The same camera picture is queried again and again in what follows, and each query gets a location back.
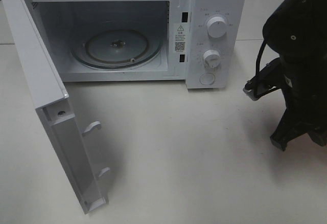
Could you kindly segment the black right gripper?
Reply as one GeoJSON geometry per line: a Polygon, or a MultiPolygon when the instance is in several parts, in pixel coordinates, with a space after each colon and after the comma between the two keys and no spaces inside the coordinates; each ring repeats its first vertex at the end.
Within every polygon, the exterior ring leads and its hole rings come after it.
{"type": "Polygon", "coordinates": [[[326,146],[326,55],[279,58],[286,110],[270,136],[272,145],[285,151],[290,139],[307,133],[314,143],[326,146]]]}

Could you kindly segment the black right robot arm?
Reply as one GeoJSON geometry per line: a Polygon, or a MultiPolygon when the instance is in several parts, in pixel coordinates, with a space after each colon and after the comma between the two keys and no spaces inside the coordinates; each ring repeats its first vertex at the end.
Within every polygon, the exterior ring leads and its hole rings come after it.
{"type": "Polygon", "coordinates": [[[286,110],[270,139],[285,150],[308,134],[326,145],[326,0],[284,0],[263,27],[279,57],[260,73],[265,87],[279,88],[286,110]]]}

